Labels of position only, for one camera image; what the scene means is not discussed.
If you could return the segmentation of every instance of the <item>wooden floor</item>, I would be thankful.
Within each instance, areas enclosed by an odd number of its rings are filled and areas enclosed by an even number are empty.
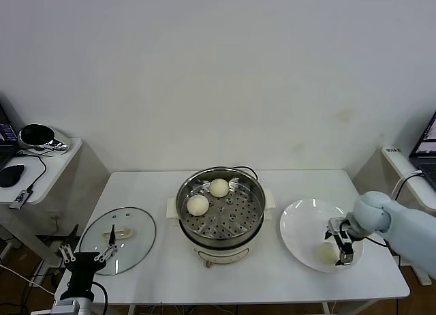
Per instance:
[[[15,270],[21,275],[31,275],[33,269],[40,261],[32,251],[26,247],[21,247],[19,250],[14,250],[8,256],[5,265]],[[407,298],[399,301],[399,315],[423,315],[436,314],[436,283],[432,286],[421,286],[417,281],[413,271],[409,267],[401,269],[407,283],[409,284],[411,294]],[[43,286],[50,291],[55,291],[50,283],[50,278],[44,280]],[[5,305],[4,303],[21,304],[23,289],[26,287],[24,298],[26,298],[29,285],[19,277],[0,269],[0,315],[20,314],[20,307]],[[45,310],[51,308],[53,297],[39,288],[32,288],[31,294],[27,301],[27,308],[30,312],[34,310]],[[342,304],[338,303],[334,310],[340,310]],[[320,304],[289,304],[289,305],[225,305],[220,306],[225,310],[231,311],[235,315],[293,315],[293,314],[321,314],[322,307]],[[125,305],[117,305],[115,308],[121,315],[127,315],[128,307]],[[138,306],[136,314],[149,313],[151,307]],[[157,306],[154,307],[153,314],[165,315],[231,315],[228,312],[219,310],[213,306],[201,305],[192,309],[192,306],[177,309],[174,306]],[[396,301],[386,300],[378,301],[376,304],[367,308],[360,313],[361,315],[395,315]]]

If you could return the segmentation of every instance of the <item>computer mouse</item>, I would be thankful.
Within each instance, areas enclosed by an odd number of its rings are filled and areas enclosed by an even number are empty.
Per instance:
[[[8,188],[20,181],[21,174],[25,170],[24,165],[12,165],[0,170],[0,187]]]

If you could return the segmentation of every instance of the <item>glass lid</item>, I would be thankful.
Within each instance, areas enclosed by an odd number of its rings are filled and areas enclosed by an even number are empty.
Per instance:
[[[147,256],[155,242],[156,224],[151,215],[139,208],[126,207],[114,209],[93,222],[83,234],[79,251],[104,252],[112,225],[117,252],[97,272],[100,275],[116,275],[131,269]]]

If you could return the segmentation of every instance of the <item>white wall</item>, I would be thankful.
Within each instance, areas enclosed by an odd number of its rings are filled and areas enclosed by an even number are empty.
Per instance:
[[[0,90],[111,171],[354,176],[436,108],[435,4],[0,0]]]

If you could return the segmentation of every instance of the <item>laptop screen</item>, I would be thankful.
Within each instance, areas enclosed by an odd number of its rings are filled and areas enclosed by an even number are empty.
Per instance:
[[[410,156],[436,156],[436,113],[431,118],[430,123],[427,125]]]
[[[0,145],[4,145],[5,143],[16,143],[17,137],[12,129],[11,123],[3,110],[3,107],[0,106]]]

